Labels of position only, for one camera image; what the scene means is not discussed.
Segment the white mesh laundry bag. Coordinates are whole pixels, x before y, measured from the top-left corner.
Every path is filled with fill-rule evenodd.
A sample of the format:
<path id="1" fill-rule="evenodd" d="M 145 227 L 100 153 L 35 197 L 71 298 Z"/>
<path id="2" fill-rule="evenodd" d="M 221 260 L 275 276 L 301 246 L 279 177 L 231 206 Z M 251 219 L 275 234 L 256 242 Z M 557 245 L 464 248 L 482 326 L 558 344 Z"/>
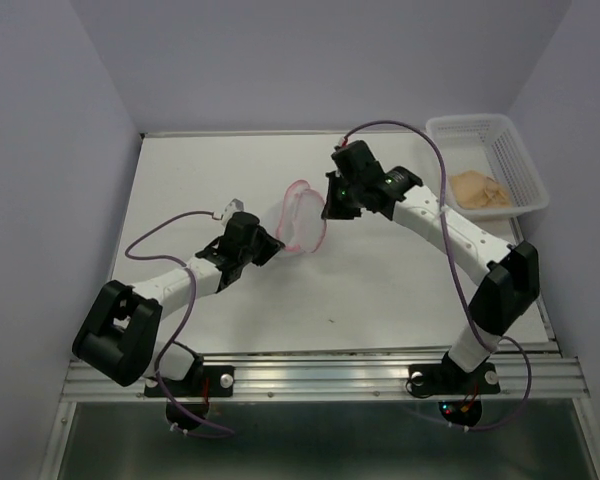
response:
<path id="1" fill-rule="evenodd" d="M 276 222 L 275 237 L 287 255 L 315 253 L 326 236 L 322 218 L 325 201 L 306 180 L 297 180 L 286 190 Z"/>

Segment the beige bra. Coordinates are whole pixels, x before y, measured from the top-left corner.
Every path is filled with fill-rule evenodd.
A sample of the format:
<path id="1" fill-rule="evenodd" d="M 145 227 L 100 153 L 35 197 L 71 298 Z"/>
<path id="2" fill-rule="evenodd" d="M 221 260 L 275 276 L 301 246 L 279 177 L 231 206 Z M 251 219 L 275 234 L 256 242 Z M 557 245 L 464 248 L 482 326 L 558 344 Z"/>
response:
<path id="1" fill-rule="evenodd" d="M 509 208 L 510 196 L 503 185 L 478 171 L 470 170 L 451 177 L 457 204 L 464 209 Z"/>

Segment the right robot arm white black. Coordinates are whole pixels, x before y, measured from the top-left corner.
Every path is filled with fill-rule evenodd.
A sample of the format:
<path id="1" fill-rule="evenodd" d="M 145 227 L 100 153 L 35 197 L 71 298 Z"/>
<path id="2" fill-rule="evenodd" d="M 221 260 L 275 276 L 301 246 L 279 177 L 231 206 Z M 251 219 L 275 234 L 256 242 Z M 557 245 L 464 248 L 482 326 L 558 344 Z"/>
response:
<path id="1" fill-rule="evenodd" d="M 440 366 L 446 387 L 464 389 L 538 298 L 537 249 L 527 241 L 513 246 L 444 206 L 442 198 L 410 170 L 401 166 L 383 170 L 364 141 L 337 148 L 331 158 L 336 168 L 326 175 L 324 219 L 353 220 L 365 210 L 379 213 L 435 246 L 453 272 L 463 271 L 476 285 L 464 304 L 469 324 Z"/>

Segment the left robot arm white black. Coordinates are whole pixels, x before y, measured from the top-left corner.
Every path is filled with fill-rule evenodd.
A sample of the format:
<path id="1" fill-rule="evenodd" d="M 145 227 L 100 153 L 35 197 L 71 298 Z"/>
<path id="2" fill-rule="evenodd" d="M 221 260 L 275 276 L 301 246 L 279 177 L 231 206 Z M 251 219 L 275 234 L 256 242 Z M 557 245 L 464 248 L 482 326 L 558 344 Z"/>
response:
<path id="1" fill-rule="evenodd" d="M 96 296 L 72 344 L 72 353 L 120 386 L 154 374 L 160 322 L 236 282 L 244 268 L 263 266 L 285 244 L 253 214 L 237 212 L 224 233 L 178 267 L 134 284 L 111 280 Z"/>

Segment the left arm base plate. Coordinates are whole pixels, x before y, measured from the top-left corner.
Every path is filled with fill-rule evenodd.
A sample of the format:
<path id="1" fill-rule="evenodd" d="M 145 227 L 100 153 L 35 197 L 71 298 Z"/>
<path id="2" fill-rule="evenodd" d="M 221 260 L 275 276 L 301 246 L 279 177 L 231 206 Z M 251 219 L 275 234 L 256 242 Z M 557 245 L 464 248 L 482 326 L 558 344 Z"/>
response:
<path id="1" fill-rule="evenodd" d="M 162 380 L 175 398 L 229 398 L 233 395 L 235 368 L 232 365 L 192 364 L 168 372 Z"/>

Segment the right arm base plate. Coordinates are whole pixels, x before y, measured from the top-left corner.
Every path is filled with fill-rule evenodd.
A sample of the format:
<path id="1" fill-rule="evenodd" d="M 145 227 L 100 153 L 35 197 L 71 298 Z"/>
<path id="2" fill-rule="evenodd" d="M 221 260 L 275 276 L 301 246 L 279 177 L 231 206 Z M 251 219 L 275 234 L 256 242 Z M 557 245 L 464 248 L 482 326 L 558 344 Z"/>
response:
<path id="1" fill-rule="evenodd" d="M 496 395 L 501 392 L 495 365 L 483 363 L 472 373 L 466 373 L 453 363 L 425 363 L 409 366 L 406 386 L 416 398 Z"/>

